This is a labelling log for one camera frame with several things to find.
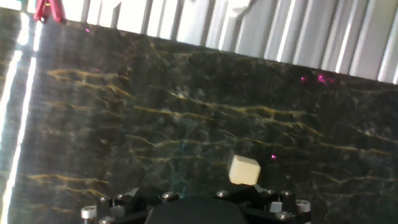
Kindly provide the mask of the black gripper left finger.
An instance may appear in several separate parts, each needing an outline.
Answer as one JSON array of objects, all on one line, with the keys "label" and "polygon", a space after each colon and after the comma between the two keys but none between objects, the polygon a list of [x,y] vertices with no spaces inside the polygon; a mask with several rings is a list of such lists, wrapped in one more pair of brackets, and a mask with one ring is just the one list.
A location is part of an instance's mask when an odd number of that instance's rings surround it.
[{"label": "black gripper left finger", "polygon": [[112,197],[101,196],[94,205],[88,205],[81,209],[81,222],[83,224],[115,223],[117,218],[149,211],[158,205],[179,198],[178,192],[155,187],[134,188]]}]

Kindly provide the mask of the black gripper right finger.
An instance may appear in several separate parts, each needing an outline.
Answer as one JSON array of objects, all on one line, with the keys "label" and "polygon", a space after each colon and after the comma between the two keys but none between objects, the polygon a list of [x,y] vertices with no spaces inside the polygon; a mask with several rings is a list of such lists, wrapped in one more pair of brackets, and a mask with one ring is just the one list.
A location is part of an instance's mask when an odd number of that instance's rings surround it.
[{"label": "black gripper right finger", "polygon": [[248,223],[311,224],[311,203],[291,190],[240,184],[218,190],[213,197],[237,205]]}]

